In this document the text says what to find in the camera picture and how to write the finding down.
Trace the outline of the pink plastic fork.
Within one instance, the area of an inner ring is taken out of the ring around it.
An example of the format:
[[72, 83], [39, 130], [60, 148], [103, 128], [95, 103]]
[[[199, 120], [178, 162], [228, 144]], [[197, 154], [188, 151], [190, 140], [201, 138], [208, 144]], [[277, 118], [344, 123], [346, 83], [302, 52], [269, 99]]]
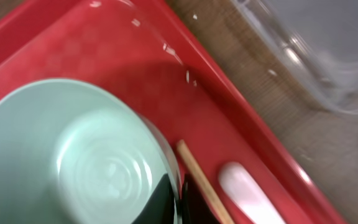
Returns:
[[226, 195], [253, 223], [286, 224], [265, 192], [240, 163], [223, 165], [218, 179]]

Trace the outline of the green bowl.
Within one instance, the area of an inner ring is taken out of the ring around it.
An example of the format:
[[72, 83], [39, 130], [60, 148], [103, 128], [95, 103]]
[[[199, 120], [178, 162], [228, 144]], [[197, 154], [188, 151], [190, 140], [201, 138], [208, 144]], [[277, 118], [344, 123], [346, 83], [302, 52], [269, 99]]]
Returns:
[[169, 143], [99, 87], [49, 79], [0, 100], [0, 223], [132, 223], [165, 174], [181, 223]]

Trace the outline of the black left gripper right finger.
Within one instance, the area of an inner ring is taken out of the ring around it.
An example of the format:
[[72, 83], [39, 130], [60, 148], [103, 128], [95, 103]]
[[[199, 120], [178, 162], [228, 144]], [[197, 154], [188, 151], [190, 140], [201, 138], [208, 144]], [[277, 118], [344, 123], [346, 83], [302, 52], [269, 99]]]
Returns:
[[184, 176], [181, 209], [182, 224], [219, 224], [190, 174]]

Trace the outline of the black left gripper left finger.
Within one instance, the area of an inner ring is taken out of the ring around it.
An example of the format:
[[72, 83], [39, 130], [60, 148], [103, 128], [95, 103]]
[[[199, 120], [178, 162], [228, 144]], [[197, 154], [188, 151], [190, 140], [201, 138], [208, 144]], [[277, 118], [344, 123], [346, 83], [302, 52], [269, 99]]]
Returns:
[[165, 174], [132, 224], [173, 224], [174, 216], [175, 199], [169, 176]]

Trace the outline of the wooden chopstick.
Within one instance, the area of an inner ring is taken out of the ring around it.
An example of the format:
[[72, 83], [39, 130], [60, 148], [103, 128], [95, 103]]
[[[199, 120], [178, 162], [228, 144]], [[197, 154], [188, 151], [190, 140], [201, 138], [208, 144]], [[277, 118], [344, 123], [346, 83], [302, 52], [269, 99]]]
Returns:
[[184, 140], [177, 142], [177, 151], [185, 163], [190, 174], [195, 179], [199, 189], [204, 194], [204, 197], [208, 200], [209, 204], [212, 206], [215, 214], [222, 221], [223, 224], [234, 224], [233, 219], [231, 218], [229, 212], [226, 210], [223, 203], [220, 201], [217, 193], [214, 191], [212, 185], [209, 183], [208, 178], [205, 176], [201, 167], [198, 165], [196, 159], [193, 157], [191, 151], [186, 145]]

